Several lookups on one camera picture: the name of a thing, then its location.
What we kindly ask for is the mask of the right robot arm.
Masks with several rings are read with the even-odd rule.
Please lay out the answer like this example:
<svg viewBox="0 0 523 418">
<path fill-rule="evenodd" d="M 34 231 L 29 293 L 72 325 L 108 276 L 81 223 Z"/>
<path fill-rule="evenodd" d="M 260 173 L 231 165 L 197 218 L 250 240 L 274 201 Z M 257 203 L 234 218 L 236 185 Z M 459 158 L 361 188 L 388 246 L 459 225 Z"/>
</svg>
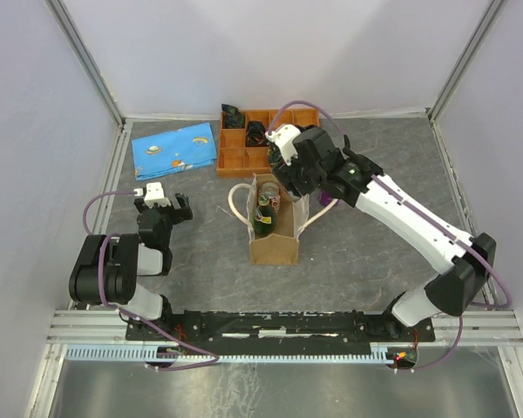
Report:
<svg viewBox="0 0 523 418">
<path fill-rule="evenodd" d="M 460 316 L 493 275 L 497 243 L 473 236 L 435 215 L 404 192 L 384 170 L 349 145 L 338 148 L 319 126 L 281 125 L 266 135 L 271 172 L 293 199 L 328 193 L 388 226 L 417 250 L 436 277 L 396 298 L 383 330 L 403 340 L 421 320 Z"/>
</svg>

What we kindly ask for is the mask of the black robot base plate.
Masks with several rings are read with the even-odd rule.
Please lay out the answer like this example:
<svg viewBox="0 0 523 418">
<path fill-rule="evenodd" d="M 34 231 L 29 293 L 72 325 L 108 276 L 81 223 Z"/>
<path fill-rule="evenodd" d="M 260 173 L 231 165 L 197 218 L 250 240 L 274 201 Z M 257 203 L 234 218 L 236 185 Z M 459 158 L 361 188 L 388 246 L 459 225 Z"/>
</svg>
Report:
<svg viewBox="0 0 523 418">
<path fill-rule="evenodd" d="M 186 311 L 154 321 L 161 331 L 219 356 L 369 354 L 372 343 L 434 342 L 430 319 L 414 327 L 390 314 Z"/>
</svg>

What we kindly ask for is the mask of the green glass bottle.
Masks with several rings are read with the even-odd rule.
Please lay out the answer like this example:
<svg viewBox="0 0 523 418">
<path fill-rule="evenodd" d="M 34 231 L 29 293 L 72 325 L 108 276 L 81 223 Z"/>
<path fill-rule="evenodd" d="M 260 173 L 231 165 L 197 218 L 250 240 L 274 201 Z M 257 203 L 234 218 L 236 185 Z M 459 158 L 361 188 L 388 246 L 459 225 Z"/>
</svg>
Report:
<svg viewBox="0 0 523 418">
<path fill-rule="evenodd" d="M 258 238 L 269 236 L 276 225 L 275 211 L 268 196 L 262 194 L 258 198 L 258 205 L 253 212 L 253 228 Z"/>
</svg>

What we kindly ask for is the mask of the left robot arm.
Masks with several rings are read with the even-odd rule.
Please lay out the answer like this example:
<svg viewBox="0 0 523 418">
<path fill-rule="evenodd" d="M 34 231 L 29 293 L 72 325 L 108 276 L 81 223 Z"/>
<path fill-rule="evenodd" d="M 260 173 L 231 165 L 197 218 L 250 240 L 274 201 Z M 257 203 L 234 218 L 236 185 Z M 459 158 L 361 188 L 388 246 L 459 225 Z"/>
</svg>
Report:
<svg viewBox="0 0 523 418">
<path fill-rule="evenodd" d="M 167 339 L 175 329 L 170 303 L 141 286 L 138 278 L 169 274 L 173 227 L 193 218 L 189 198 L 177 193 L 174 206 L 160 183 L 116 193 L 134 196 L 138 231 L 111 238 L 89 233 L 69 279 L 70 297 L 77 303 L 123 309 L 125 317 L 146 320 L 146 331 L 155 339 Z"/>
</svg>

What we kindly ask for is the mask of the red soda can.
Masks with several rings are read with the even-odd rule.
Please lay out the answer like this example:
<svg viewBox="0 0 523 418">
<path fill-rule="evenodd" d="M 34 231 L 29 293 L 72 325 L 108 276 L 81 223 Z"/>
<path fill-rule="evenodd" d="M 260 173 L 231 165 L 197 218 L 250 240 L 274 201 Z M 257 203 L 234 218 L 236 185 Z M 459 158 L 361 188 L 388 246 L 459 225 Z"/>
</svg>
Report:
<svg viewBox="0 0 523 418">
<path fill-rule="evenodd" d="M 268 198 L 269 204 L 275 213 L 278 213 L 281 206 L 281 193 L 279 186 L 274 182 L 266 182 L 261 185 L 259 194 Z"/>
</svg>

